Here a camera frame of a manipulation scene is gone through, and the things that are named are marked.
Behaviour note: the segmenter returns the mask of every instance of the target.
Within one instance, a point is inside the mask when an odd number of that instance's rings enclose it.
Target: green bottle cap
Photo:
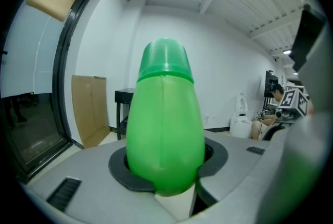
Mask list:
[[[173,39],[161,38],[146,46],[137,81],[163,74],[194,83],[185,48]]]

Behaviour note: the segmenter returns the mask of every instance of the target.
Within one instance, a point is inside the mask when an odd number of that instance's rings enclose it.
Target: green bottle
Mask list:
[[[163,196],[192,186],[204,160],[199,103],[185,49],[172,39],[148,44],[141,60],[126,132],[132,173]]]

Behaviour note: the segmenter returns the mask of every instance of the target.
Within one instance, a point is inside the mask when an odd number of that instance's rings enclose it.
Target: gray platform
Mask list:
[[[211,222],[218,214],[218,219],[226,223],[252,223],[257,205],[278,165],[284,134],[275,135],[271,142],[208,131],[205,131],[205,136],[223,144],[228,151],[228,160],[222,169],[214,176],[200,180],[202,187],[220,202],[186,220],[186,223],[207,221],[208,212]],[[32,194],[36,194],[39,202],[46,200],[66,177],[73,177],[82,180],[82,183],[65,211],[67,216],[54,211],[64,215],[61,221],[69,216],[91,224],[177,222],[152,193],[129,191],[111,176],[109,158],[125,143],[121,140],[79,151],[37,180],[31,186]],[[250,146],[266,151],[263,156],[254,154],[246,151]]]

